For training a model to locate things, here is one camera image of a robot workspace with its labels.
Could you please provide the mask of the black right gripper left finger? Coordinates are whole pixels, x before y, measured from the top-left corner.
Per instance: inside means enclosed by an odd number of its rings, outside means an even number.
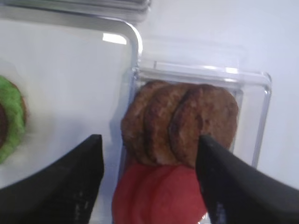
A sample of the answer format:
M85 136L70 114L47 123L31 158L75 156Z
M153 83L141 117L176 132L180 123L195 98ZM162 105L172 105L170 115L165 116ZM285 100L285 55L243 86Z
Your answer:
M87 224L104 175L93 134L41 171L0 190L2 224Z

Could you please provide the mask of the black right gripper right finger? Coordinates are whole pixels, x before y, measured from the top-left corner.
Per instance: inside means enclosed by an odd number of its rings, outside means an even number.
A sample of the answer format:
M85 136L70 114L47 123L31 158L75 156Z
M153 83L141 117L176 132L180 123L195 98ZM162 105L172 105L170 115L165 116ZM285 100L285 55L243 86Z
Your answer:
M297 224L299 191L248 165L211 136L199 138L196 175L213 224Z

